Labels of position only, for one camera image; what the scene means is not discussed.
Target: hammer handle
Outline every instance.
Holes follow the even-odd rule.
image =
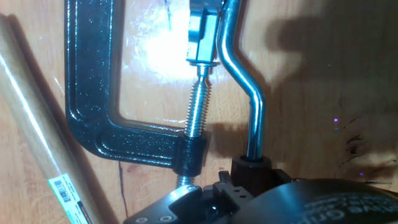
[[[3,15],[0,15],[0,92],[45,178],[50,183],[51,179],[67,174],[84,206],[83,213],[89,216],[87,223],[102,224],[81,171]]]

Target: wooden table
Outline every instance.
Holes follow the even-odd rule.
[[[61,0],[1,1],[64,135]],[[183,127],[195,71],[185,61],[188,0],[126,0],[121,101],[127,119]],[[292,177],[344,178],[398,190],[398,1],[250,0],[245,63],[267,97],[264,155]],[[245,150],[248,98],[222,66],[210,77],[210,151],[197,184]],[[0,98],[0,223],[68,223]],[[107,223],[174,189],[168,169],[73,148]]]

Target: black c-clamp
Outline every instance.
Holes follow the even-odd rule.
[[[197,7],[208,0],[191,0]],[[250,97],[247,161],[261,161],[265,98],[234,53],[241,0],[225,0],[217,34],[222,64]],[[124,1],[65,0],[66,116],[76,140],[93,154],[199,175],[206,137],[182,129],[122,119],[117,111]]]

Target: wooden surface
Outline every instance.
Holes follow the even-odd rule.
[[[184,61],[188,0],[171,1],[170,11],[172,31],[163,0],[126,1],[119,110],[127,119],[184,125],[195,76]],[[241,55],[266,93],[264,155],[274,167],[398,191],[398,1],[250,0],[246,11]],[[73,141],[63,112],[63,1],[1,1],[0,13],[106,222],[121,223],[173,190],[171,170],[100,159]],[[221,66],[210,83],[202,186],[243,153],[249,109]],[[2,98],[0,148],[0,223],[68,223]]]
[[[84,213],[93,223],[103,224],[79,166],[35,84],[4,15],[0,15],[0,93],[44,177],[53,179],[67,174],[73,182],[73,191],[84,205]]]

